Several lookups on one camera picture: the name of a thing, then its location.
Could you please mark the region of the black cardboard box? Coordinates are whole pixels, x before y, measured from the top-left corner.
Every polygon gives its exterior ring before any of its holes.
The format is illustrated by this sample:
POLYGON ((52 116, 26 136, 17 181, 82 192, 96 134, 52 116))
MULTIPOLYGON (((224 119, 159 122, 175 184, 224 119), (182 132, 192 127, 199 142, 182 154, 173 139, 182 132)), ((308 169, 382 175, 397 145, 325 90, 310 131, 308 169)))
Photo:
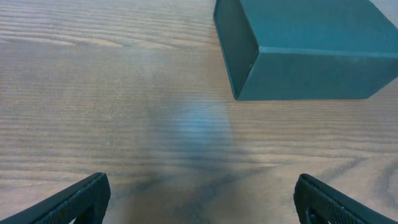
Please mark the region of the black cardboard box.
POLYGON ((239 101, 366 99, 397 77, 397 27, 368 0, 217 0, 239 101))

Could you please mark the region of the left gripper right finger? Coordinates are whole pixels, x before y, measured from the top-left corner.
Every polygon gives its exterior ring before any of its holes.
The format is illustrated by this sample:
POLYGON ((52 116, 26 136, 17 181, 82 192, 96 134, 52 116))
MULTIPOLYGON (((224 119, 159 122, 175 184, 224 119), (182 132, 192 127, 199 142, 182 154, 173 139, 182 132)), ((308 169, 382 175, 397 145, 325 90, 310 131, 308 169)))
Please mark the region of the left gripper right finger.
POLYGON ((294 204, 301 224, 397 224, 308 174, 300 174, 294 204))

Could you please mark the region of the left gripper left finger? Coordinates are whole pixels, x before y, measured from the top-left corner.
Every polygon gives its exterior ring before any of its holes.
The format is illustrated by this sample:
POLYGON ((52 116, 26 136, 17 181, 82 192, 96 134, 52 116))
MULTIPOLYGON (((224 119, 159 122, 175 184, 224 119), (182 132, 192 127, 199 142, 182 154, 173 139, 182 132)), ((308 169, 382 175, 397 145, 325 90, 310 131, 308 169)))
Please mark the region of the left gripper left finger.
POLYGON ((102 224, 110 196, 107 175, 97 172, 1 224, 102 224))

